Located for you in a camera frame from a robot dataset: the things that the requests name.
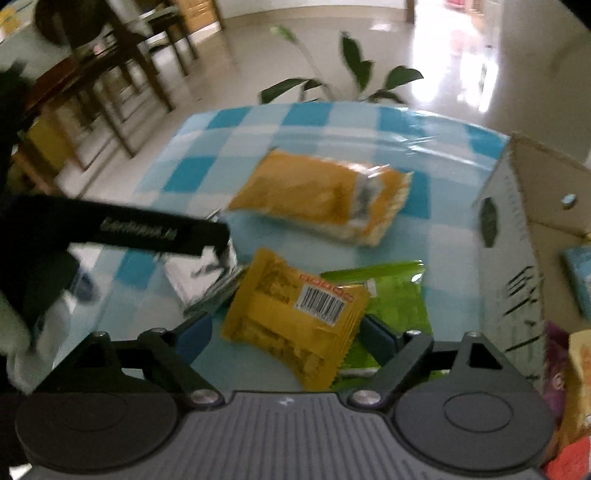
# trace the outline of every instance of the cardboard box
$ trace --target cardboard box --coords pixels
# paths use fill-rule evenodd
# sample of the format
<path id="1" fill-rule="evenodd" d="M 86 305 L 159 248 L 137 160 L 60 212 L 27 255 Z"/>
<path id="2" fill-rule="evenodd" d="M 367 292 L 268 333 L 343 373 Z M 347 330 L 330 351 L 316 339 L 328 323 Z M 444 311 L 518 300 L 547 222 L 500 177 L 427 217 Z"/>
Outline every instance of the cardboard box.
<path id="1" fill-rule="evenodd" d="M 591 170 L 514 135 L 475 210 L 483 331 L 541 391 L 546 323 L 591 328 L 561 258 L 591 232 Z"/>

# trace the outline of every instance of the table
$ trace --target table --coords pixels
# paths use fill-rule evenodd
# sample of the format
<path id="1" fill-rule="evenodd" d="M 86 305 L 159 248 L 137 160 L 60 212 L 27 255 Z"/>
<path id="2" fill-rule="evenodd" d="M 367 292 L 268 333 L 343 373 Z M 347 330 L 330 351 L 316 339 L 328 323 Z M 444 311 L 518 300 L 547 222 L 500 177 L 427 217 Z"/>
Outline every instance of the table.
<path id="1" fill-rule="evenodd" d="M 184 123 L 132 201 L 206 216 L 229 203 L 270 147 L 413 171 L 408 202 L 376 248 L 352 247 L 245 212 L 229 215 L 232 237 L 242 254 L 265 246 L 311 273 L 421 259 L 434 335 L 458 340 L 463 332 L 479 329 L 472 202 L 506 141 L 499 133 L 428 112 L 368 103 L 206 112 Z M 93 329 L 127 339 L 181 323 L 175 292 L 149 253 L 104 248 L 92 273 L 103 300 L 76 308 L 67 348 Z M 220 319 L 214 321 L 212 342 L 193 364 L 208 381 L 221 390 L 301 388 L 291 371 L 267 353 L 221 340 Z"/>

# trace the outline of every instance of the snack package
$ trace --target snack package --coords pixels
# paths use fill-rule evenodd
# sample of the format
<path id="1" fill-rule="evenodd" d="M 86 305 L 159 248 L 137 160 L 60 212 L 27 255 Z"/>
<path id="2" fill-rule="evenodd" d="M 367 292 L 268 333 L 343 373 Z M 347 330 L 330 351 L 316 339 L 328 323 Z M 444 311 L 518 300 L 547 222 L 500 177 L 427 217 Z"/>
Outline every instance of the snack package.
<path id="1" fill-rule="evenodd" d="M 229 210 L 288 219 L 359 245 L 376 246 L 410 191 L 412 174 L 272 150 Z"/>
<path id="2" fill-rule="evenodd" d="M 337 285 L 364 285 L 369 291 L 366 313 L 373 313 L 395 332 L 416 329 L 431 333 L 427 308 L 421 295 L 424 264 L 418 260 L 398 264 L 338 270 L 320 274 Z M 379 365 L 360 341 L 354 340 L 341 370 L 376 369 Z"/>
<path id="3" fill-rule="evenodd" d="M 591 320 L 591 245 L 569 248 L 562 254 L 579 308 Z"/>
<path id="4" fill-rule="evenodd" d="M 559 451 L 591 434 L 591 330 L 570 335 L 569 356 L 566 406 L 558 432 Z"/>
<path id="5" fill-rule="evenodd" d="M 368 300 L 364 286 L 337 287 L 260 248 L 230 305 L 222 336 L 273 354 L 305 390 L 328 390 Z"/>
<path id="6" fill-rule="evenodd" d="M 564 413 L 566 375 L 569 366 L 569 334 L 552 322 L 546 323 L 544 400 L 554 414 L 556 425 L 560 425 Z"/>
<path id="7" fill-rule="evenodd" d="M 583 480 L 590 472 L 591 440 L 584 437 L 568 445 L 555 460 L 544 468 L 550 480 Z"/>

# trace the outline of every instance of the barcode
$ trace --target barcode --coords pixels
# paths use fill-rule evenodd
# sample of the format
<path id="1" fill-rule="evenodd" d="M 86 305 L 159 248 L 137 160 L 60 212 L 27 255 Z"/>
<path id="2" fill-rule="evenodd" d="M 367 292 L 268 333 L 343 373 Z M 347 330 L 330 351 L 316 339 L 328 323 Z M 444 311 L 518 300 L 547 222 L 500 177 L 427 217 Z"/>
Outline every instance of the barcode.
<path id="1" fill-rule="evenodd" d="M 334 325 L 345 302 L 319 288 L 304 285 L 294 307 L 302 312 Z"/>

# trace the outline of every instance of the screw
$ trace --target screw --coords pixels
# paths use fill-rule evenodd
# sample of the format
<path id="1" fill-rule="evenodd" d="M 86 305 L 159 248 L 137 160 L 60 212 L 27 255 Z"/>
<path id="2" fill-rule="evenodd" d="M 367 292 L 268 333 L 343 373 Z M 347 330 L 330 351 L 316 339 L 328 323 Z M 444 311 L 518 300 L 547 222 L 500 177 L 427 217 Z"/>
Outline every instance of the screw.
<path id="1" fill-rule="evenodd" d="M 351 395 L 351 400 L 362 407 L 372 407 L 382 401 L 382 396 L 373 390 L 357 390 Z"/>
<path id="2" fill-rule="evenodd" d="M 215 390 L 209 388 L 202 388 L 201 390 L 195 390 L 189 395 L 189 398 L 195 405 L 213 405 L 218 403 L 222 396 Z"/>

